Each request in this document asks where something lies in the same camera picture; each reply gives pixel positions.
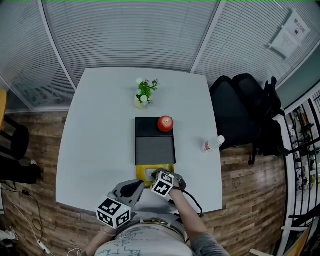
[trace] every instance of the apple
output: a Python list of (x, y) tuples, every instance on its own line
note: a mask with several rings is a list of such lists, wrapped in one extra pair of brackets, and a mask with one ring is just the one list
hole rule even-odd
[(174, 121), (170, 116), (162, 116), (158, 120), (158, 128), (161, 132), (167, 133), (174, 127)]

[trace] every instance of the white t-shirt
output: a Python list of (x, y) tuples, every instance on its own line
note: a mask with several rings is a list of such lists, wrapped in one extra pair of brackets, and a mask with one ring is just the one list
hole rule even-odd
[(139, 224), (126, 229), (115, 240), (102, 245), (95, 256), (192, 256), (184, 239), (157, 224)]

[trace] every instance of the wooden floor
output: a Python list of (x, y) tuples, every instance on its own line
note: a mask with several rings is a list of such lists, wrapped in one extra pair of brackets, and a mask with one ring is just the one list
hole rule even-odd
[[(28, 190), (40, 203), (44, 244), (54, 255), (66, 256), (71, 249), (83, 248), (101, 226), (95, 216), (56, 203), (57, 164), (67, 113), (15, 114), (11, 117), (30, 132), (29, 148), (22, 163), (34, 159), (42, 169), (42, 178), (37, 184), (17, 184), (17, 188)], [(242, 146), (221, 153), (223, 210), (203, 217), (208, 230), (232, 256), (249, 255), (250, 248), (272, 253), (281, 237), (284, 220), (286, 179), (283, 158), (257, 156), (255, 165), (249, 166), (250, 150), (250, 146)], [(38, 208), (32, 198), (7, 193), (30, 222), (38, 218)], [(2, 199), (5, 211), (5, 216), (0, 218), (2, 224), (14, 227), (19, 236), (17, 243), (27, 255), (42, 256), (30, 226), (4, 191)]]

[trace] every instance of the water bottle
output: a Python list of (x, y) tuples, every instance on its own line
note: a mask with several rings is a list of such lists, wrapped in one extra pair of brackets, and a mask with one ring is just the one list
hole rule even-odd
[(203, 151), (210, 152), (210, 151), (213, 151), (214, 149), (218, 149), (221, 147), (221, 145), (224, 142), (225, 142), (225, 137), (223, 137), (222, 135), (209, 139), (204, 143)]

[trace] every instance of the gray sleeve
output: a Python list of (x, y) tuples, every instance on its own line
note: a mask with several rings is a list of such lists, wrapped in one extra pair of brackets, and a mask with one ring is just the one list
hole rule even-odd
[(191, 247), (196, 256), (229, 256), (229, 253), (209, 234), (200, 235)]

